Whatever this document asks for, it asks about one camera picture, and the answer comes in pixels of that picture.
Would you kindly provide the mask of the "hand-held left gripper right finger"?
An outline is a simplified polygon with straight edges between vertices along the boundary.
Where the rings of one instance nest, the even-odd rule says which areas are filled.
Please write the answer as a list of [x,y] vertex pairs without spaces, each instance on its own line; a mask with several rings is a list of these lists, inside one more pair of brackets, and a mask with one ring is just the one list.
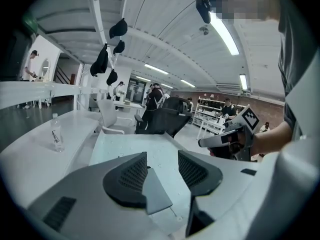
[[269,190],[278,156],[260,163],[178,151],[178,171],[190,190],[188,240],[246,240]]

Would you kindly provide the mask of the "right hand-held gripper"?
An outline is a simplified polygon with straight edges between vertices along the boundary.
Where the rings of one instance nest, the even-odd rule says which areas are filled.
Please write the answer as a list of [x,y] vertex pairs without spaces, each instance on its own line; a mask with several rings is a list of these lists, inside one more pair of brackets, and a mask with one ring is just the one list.
[[198,140],[201,148],[230,147],[230,159],[250,162],[259,118],[248,105],[234,119],[225,123],[224,132]]

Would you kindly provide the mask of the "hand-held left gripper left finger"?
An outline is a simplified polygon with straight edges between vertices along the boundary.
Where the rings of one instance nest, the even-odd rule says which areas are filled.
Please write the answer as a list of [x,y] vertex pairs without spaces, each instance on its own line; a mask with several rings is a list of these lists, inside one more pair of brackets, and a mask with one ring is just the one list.
[[143,186],[147,153],[78,169],[27,209],[55,238],[68,240],[166,240],[147,214]]

